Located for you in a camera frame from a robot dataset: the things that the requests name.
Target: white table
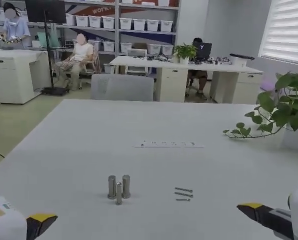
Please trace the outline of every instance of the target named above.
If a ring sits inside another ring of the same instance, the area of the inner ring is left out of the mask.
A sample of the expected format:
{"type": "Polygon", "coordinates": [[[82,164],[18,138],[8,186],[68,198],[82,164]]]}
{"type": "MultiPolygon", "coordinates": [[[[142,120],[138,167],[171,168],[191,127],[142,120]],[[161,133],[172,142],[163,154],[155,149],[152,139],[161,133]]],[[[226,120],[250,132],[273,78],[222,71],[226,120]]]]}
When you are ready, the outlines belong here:
{"type": "Polygon", "coordinates": [[[223,129],[250,105],[64,100],[1,163],[0,195],[25,216],[59,218],[39,240],[277,240],[237,204],[287,209],[298,154],[223,129]],[[202,149],[134,148],[143,140],[202,149]],[[131,198],[107,199],[108,176],[131,177],[131,198]],[[192,188],[191,202],[174,187],[192,188]]]}
{"type": "Polygon", "coordinates": [[[118,56],[110,65],[111,73],[119,66],[157,68],[156,95],[160,102],[184,102],[188,70],[211,71],[213,79],[209,95],[218,103],[256,104],[263,72],[228,64],[180,64],[118,56]]]}
{"type": "Polygon", "coordinates": [[[50,85],[47,52],[0,49],[0,103],[24,104],[50,85]]]}

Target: window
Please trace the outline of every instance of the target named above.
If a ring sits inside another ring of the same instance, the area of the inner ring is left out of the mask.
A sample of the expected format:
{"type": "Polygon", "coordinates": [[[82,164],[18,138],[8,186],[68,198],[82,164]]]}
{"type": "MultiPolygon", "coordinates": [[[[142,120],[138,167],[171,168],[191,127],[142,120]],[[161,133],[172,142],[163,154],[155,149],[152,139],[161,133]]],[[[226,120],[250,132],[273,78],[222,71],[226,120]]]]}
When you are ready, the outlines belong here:
{"type": "Polygon", "coordinates": [[[259,57],[298,64],[298,0],[272,0],[259,57]]]}

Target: hair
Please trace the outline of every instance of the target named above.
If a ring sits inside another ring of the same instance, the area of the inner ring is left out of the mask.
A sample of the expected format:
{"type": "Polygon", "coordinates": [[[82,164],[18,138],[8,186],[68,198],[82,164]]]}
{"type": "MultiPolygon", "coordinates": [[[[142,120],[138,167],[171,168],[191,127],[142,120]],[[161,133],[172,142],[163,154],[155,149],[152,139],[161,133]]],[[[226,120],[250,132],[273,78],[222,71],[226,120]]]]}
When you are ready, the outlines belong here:
{"type": "Polygon", "coordinates": [[[10,2],[6,2],[4,5],[3,5],[3,11],[6,12],[8,9],[12,9],[15,11],[15,14],[17,14],[18,17],[20,17],[20,13],[17,11],[17,9],[15,8],[15,6],[10,3],[10,2]]]}
{"type": "Polygon", "coordinates": [[[200,37],[196,37],[196,38],[193,40],[193,42],[202,44],[202,43],[203,43],[203,40],[202,40],[200,37]]]}

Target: person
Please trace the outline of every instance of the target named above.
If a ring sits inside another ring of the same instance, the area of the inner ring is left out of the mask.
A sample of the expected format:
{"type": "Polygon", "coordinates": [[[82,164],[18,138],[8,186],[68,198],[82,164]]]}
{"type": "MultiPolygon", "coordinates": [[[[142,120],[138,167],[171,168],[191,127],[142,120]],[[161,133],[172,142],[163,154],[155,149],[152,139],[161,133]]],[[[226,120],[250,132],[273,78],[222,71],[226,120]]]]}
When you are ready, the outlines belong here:
{"type": "Polygon", "coordinates": [[[5,41],[16,40],[12,45],[14,48],[27,49],[32,46],[31,35],[25,19],[20,16],[15,6],[10,2],[3,5],[3,11],[6,16],[3,25],[2,39],[5,41]]]}
{"type": "Polygon", "coordinates": [[[62,78],[64,88],[70,88],[75,91],[78,89],[79,74],[83,70],[85,62],[93,60],[94,46],[88,43],[88,37],[79,34],[77,43],[74,46],[72,54],[64,61],[56,62],[56,71],[62,78]],[[65,71],[70,70],[71,79],[69,79],[65,71]]]}
{"type": "MultiPolygon", "coordinates": [[[[199,43],[202,44],[203,40],[199,37],[196,37],[192,44],[199,43]]],[[[204,95],[204,88],[207,83],[208,73],[207,71],[202,70],[189,70],[188,77],[187,77],[187,87],[189,86],[191,79],[199,79],[199,90],[197,91],[196,95],[204,100],[207,100],[206,96],[204,95]]]]}

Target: man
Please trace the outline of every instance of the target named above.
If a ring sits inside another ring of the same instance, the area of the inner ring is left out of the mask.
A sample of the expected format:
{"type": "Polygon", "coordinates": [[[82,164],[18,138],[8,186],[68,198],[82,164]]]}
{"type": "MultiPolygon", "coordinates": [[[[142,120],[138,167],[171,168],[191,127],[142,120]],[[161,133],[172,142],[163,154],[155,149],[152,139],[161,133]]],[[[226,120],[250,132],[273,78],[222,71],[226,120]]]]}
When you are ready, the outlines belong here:
{"type": "MultiPolygon", "coordinates": [[[[199,43],[202,44],[203,40],[199,37],[196,37],[193,40],[193,43],[199,43]]],[[[196,95],[200,98],[207,100],[206,96],[204,95],[204,88],[207,83],[208,74],[207,71],[201,71],[201,70],[189,70],[188,71],[188,77],[187,77],[187,86],[190,83],[191,79],[199,79],[199,90],[197,91],[196,95]]]]}
{"type": "Polygon", "coordinates": [[[88,40],[83,34],[79,34],[71,56],[55,63],[56,71],[63,80],[63,87],[71,88],[73,91],[78,89],[79,74],[85,62],[93,60],[94,46],[88,43],[88,40]],[[70,70],[71,79],[65,73],[68,70],[70,70]]]}

